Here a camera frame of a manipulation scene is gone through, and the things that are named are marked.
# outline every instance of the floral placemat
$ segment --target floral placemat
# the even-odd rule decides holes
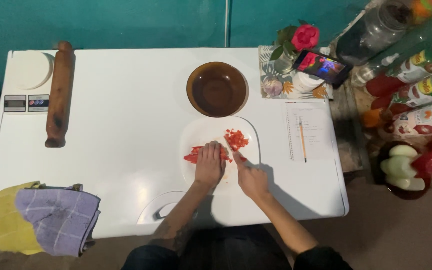
[[[261,97],[263,99],[283,99],[283,100],[306,100],[306,99],[333,99],[333,87],[331,84],[323,83],[312,91],[300,92],[293,87],[293,78],[296,70],[291,70],[288,74],[279,74],[274,69],[274,61],[270,61],[271,54],[278,46],[260,45],[259,51],[259,75],[261,82]],[[263,89],[263,81],[266,78],[274,78],[283,84],[283,91],[279,95],[271,96]]]

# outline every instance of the green leaf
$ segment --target green leaf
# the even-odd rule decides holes
[[[283,54],[283,50],[284,50],[283,46],[277,47],[271,54],[271,58],[269,59],[269,61],[278,59],[281,56],[281,54]]]
[[[283,44],[285,40],[291,40],[294,36],[294,32],[298,27],[294,25],[287,26],[277,32],[277,42]]]
[[[294,45],[288,40],[286,40],[283,43],[283,47],[286,49],[286,51],[292,52],[293,54],[294,54],[294,51],[296,51],[296,48],[294,47]]]

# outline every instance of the pencil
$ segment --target pencil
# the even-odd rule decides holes
[[[301,117],[299,118],[299,132],[301,133],[301,142],[303,142],[304,163],[306,163],[306,149],[304,147],[304,137],[303,137],[303,121],[301,120]]]

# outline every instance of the spiral notebook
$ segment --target spiral notebook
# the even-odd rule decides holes
[[[326,104],[324,102],[285,102],[284,106],[291,159],[304,162],[300,118],[308,162],[334,159],[331,140],[333,121]]]

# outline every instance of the black sleeve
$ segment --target black sleeve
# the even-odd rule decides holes
[[[133,249],[121,270],[177,270],[176,252],[159,245],[147,244]]]
[[[352,270],[334,249],[317,246],[297,255],[294,270]]]

